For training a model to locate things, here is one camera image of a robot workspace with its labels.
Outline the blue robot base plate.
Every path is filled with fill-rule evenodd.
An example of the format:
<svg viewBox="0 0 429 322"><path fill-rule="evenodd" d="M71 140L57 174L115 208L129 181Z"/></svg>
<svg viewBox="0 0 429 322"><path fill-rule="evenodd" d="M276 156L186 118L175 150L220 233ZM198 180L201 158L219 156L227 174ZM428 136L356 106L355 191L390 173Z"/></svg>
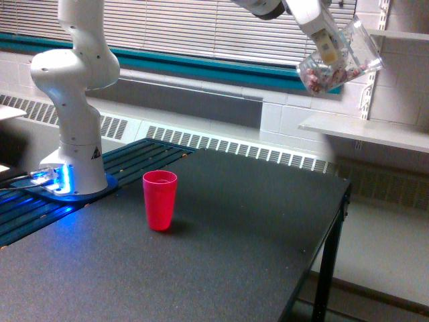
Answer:
<svg viewBox="0 0 429 322"><path fill-rule="evenodd" d="M41 185L33 188L28 188L28 186L33 186L37 184L44 184L48 180L46 178L26 178L20 179L11 183L12 188L21 188L25 192L30 193L33 196L45 199L48 201L58 201L60 203L91 203L93 201L99 200L110 193L114 192L118 188L118 181L110 174L106 174L107 187L102 191L97 193L91 193L82 195L80 193L72 192L70 189L61 189L59 184L56 182L56 179L52 180L52 184Z"/></svg>

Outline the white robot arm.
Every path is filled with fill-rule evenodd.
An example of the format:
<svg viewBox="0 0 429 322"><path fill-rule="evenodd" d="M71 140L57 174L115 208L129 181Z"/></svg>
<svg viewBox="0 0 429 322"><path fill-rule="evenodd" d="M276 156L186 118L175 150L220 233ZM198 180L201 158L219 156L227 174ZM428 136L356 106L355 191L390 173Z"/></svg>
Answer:
<svg viewBox="0 0 429 322"><path fill-rule="evenodd" d="M59 119L59 147L40 162L47 176L36 176L57 197L92 195L107 189L101 116L86 92L114 85L119 61L104 33L104 1L59 1L58 21L72 38L71 49L48 50L33 57L30 71L37 88L53 102Z"/></svg>

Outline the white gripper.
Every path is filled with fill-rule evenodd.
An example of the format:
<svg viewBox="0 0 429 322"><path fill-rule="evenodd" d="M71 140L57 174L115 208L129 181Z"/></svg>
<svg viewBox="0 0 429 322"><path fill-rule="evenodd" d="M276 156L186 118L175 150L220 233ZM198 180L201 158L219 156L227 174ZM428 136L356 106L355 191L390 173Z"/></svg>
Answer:
<svg viewBox="0 0 429 322"><path fill-rule="evenodd" d="M334 64L339 59L334 36L339 28L329 10L332 1L285 0L286 11L292 15L299 28L315 43L325 64Z"/></svg>

